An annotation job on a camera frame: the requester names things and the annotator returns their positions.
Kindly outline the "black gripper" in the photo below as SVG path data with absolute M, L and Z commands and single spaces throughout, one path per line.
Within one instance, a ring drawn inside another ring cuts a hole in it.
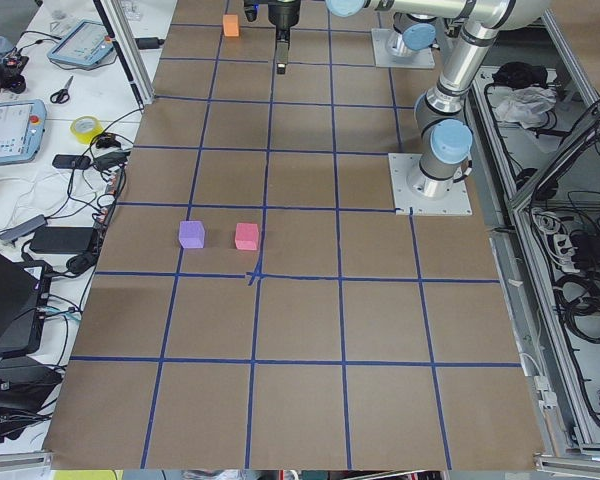
M 290 48 L 290 30 L 300 19 L 300 0 L 268 1 L 268 20 L 276 29 L 275 68 L 277 75 L 286 73 Z

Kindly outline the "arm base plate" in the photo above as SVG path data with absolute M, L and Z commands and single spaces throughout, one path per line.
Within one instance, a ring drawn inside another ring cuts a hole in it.
M 432 25 L 411 26 L 403 33 L 392 29 L 371 30 L 376 67 L 433 69 L 431 45 L 435 40 Z
M 471 216 L 465 181 L 456 182 L 460 169 L 448 180 L 433 180 L 420 169 L 420 154 L 390 153 L 394 211 L 411 216 Z

